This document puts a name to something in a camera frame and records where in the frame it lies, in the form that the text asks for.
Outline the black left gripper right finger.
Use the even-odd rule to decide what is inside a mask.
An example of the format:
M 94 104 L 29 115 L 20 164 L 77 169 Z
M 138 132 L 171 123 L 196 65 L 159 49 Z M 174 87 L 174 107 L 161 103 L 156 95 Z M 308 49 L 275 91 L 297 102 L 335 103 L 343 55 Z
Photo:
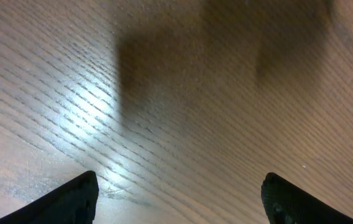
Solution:
M 261 199 L 271 224 L 353 224 L 353 218 L 274 172 L 269 172 L 262 183 Z

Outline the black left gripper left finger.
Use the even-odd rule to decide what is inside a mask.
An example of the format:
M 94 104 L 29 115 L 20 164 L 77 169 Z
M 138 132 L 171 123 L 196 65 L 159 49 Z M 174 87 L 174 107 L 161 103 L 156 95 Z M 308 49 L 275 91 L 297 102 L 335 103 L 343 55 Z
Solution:
M 0 224 L 92 224 L 98 195 L 96 173 L 89 170 L 0 218 Z

